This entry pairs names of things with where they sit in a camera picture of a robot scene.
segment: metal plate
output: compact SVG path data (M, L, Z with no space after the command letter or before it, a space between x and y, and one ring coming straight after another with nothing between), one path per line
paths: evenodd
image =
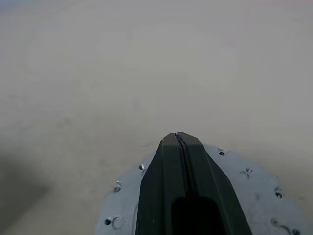
M240 154L210 145L204 147L230 179L254 235L311 234L298 206L283 194L275 177ZM145 169L154 154L142 162ZM96 235L134 235L144 171L136 166L119 179L120 191L112 189L102 205ZM108 225L105 224L107 218L110 219Z

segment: floor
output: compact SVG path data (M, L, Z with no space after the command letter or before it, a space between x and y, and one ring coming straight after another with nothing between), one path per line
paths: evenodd
M93 234L114 181L175 131L264 166L313 225L313 2L16 1L0 234Z

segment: beige floor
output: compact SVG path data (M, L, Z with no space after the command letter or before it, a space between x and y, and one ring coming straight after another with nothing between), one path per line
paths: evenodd
M93 234L115 179L178 130L265 166L312 225L313 2L293 2L39 0L1 12L0 160L15 180L0 175L0 207L21 205L1 232Z

